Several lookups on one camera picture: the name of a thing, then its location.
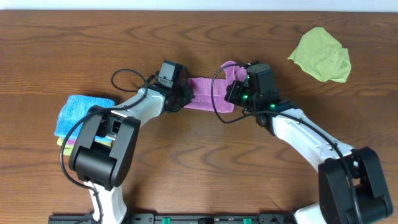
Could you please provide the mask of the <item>purple microfiber cloth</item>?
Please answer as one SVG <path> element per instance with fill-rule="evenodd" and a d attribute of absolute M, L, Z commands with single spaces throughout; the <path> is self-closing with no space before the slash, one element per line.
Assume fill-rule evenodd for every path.
<path fill-rule="evenodd" d="M 247 77 L 245 68 L 239 66 L 227 67 L 223 70 L 225 72 L 224 79 L 216 79 L 213 84 L 213 99 L 216 110 L 219 113 L 231 113 L 234 110 L 234 105 L 224 100 L 226 96 L 226 89 L 235 80 L 244 81 Z M 214 111 L 211 100 L 211 78 L 190 78 L 188 84 L 193 90 L 194 99 L 184 108 Z"/>

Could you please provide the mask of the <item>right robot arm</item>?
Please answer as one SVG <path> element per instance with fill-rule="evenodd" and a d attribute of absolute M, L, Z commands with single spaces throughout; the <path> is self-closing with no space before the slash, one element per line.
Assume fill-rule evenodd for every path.
<path fill-rule="evenodd" d="M 374 223 L 393 206 L 378 155 L 355 149 L 322 130 L 277 90 L 235 80 L 225 100 L 254 116 L 258 125 L 290 144 L 318 173 L 319 201 L 294 212 L 296 223 Z"/>

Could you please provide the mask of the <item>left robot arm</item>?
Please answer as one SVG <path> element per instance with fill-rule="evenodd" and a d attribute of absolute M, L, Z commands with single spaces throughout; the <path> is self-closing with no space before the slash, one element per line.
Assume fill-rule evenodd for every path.
<path fill-rule="evenodd" d="M 145 82 L 136 94 L 120 105 L 92 106 L 77 125 L 80 132 L 68 166 L 76 172 L 75 183 L 90 191 L 95 223 L 122 223 L 127 206 L 122 183 L 129 172 L 139 129 L 163 112 L 176 112 L 194 94 L 187 80 Z"/>

